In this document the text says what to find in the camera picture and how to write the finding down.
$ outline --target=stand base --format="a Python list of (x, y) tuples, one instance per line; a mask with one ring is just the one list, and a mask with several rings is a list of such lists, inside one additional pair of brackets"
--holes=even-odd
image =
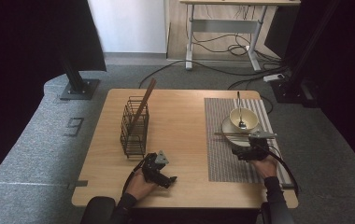
[(317, 94), (314, 92), (316, 86), (303, 80), (300, 90), (297, 92), (287, 92), (288, 82), (270, 81), (277, 102), (286, 104), (302, 104), (304, 107), (317, 108)]
[(260, 68), (259, 62), (257, 61), (257, 54), (255, 51), (250, 51), (250, 46), (245, 46), (248, 56), (250, 58), (250, 62), (252, 63), (253, 69), (255, 71), (262, 71)]
[(98, 86), (99, 79), (82, 79), (84, 82), (83, 91), (73, 91), (70, 82), (64, 88), (61, 100), (91, 100), (93, 93)]
[(192, 47), (190, 48), (189, 44), (186, 47), (186, 70), (192, 70)]

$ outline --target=gray floor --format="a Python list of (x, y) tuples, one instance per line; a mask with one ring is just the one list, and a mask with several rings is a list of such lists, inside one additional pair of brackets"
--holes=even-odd
[[(79, 223), (83, 208), (73, 206), (71, 197), (107, 91), (138, 88), (145, 76), (171, 63), (130, 56), (111, 56), (106, 62), (107, 72), (81, 73), (101, 80), (90, 101), (59, 100), (66, 76), (46, 83), (39, 108), (0, 165), (0, 223)], [(230, 72), (251, 71), (248, 63), (210, 64)], [(154, 77), (156, 89), (193, 90), (226, 90), (245, 78), (199, 65), (189, 72), (182, 63)], [(355, 154), (338, 130), (318, 108), (278, 104), (268, 83), (259, 80), (248, 88), (273, 102), (269, 119), (301, 187), (300, 205), (291, 210), (296, 223), (355, 223)]]

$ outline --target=white desk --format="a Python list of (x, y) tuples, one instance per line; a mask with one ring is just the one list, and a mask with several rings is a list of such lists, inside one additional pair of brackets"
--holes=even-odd
[[(265, 12), (268, 6), (298, 6), (300, 0), (180, 0), (180, 3), (191, 6), (191, 17), (189, 23), (189, 43), (186, 51), (186, 69), (192, 69), (192, 34), (193, 32), (204, 33), (238, 33), (254, 34), (250, 45), (246, 46), (248, 56), (255, 71), (260, 71), (257, 61), (256, 47), (259, 33), (262, 29)], [(230, 20), (197, 20), (194, 18), (195, 5), (244, 5), (263, 6), (261, 16), (258, 20), (230, 21)]]

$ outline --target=black sleeve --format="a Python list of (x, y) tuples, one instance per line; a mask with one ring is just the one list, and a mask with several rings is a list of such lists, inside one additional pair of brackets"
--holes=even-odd
[(129, 220), (129, 212), (136, 204), (136, 198), (129, 193), (124, 193), (117, 204), (111, 217), (112, 224), (126, 224)]
[(270, 205), (272, 223), (294, 223), (291, 212), (286, 205), (285, 197), (283, 197), (283, 191), (279, 186), (278, 178), (276, 176), (267, 177), (264, 184), (267, 188), (267, 201)]

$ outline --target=human hand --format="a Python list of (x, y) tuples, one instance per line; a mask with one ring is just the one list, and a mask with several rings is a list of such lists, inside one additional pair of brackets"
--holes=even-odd
[(142, 168), (140, 168), (135, 172), (125, 192), (131, 194), (139, 201), (148, 196), (157, 187), (158, 185), (155, 183), (146, 182)]
[(250, 163), (256, 168), (257, 173), (263, 179), (270, 176), (277, 176), (277, 160), (270, 155), (262, 161), (250, 161)]

